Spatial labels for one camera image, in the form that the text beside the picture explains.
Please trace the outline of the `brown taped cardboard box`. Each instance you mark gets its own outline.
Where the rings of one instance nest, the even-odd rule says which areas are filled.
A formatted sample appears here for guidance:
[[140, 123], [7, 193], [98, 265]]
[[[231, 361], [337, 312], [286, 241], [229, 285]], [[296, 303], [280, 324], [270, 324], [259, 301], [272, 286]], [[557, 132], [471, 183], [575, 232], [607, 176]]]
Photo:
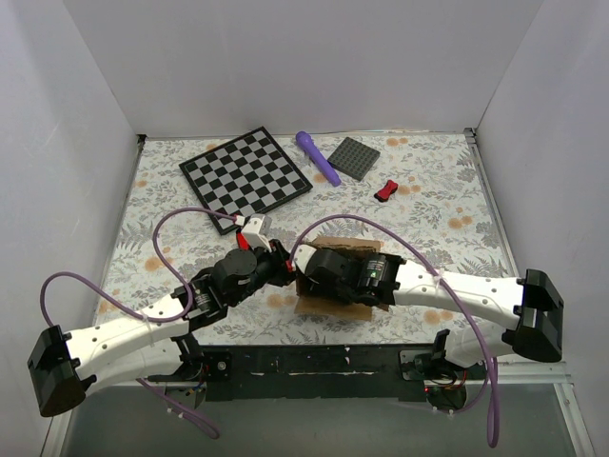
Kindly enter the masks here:
[[[317, 236], [306, 245], [316, 249], [329, 248], [336, 250], [343, 257], [363, 260], [368, 254], [380, 253], [383, 243], [373, 239]], [[354, 322], [370, 322], [373, 319], [373, 307], [349, 301], [338, 288], [337, 279], [327, 274], [315, 283], [298, 272], [296, 294], [298, 300], [294, 312], [298, 315], [333, 317]]]

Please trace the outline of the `red black knife cap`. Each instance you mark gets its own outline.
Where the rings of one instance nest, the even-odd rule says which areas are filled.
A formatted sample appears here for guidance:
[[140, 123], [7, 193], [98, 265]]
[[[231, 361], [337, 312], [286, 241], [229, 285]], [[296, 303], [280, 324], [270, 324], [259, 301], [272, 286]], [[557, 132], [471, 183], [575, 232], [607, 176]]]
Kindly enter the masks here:
[[384, 186], [374, 194], [374, 198], [381, 202], [387, 202], [390, 197], [398, 190], [399, 185], [393, 180], [387, 180]]

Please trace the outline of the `red black utility knife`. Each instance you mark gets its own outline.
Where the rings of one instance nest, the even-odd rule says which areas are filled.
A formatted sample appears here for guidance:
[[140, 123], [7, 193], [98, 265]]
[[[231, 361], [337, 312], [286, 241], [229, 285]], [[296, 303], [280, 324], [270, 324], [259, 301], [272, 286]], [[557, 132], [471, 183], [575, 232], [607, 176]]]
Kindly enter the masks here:
[[270, 246], [272, 265], [275, 267], [275, 274], [282, 277], [289, 276], [292, 273], [289, 252], [277, 239], [271, 239]]

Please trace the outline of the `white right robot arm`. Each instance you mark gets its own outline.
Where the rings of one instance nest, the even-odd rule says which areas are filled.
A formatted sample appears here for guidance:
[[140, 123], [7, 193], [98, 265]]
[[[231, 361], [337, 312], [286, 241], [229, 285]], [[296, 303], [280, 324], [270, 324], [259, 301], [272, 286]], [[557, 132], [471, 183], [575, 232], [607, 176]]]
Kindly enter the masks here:
[[450, 331], [430, 355], [432, 370], [452, 378], [486, 354], [515, 353], [542, 363], [562, 358], [564, 302], [549, 276], [486, 278], [446, 272], [432, 275], [400, 256], [372, 252], [357, 258], [330, 248], [301, 245], [295, 266], [325, 299], [371, 307], [424, 306], [471, 314], [477, 330]]

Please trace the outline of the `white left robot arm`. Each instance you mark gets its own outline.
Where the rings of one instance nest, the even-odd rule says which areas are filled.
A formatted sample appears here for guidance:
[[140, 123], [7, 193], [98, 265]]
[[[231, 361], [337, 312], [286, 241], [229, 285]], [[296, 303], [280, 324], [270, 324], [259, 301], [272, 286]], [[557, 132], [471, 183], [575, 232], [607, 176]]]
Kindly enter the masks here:
[[100, 389], [135, 378], [195, 379], [206, 364], [193, 331], [225, 319], [265, 285], [283, 287], [294, 278], [288, 252], [274, 240], [270, 248], [231, 250], [143, 309], [141, 318], [68, 332], [58, 325], [44, 329], [27, 362], [40, 415], [60, 415]]

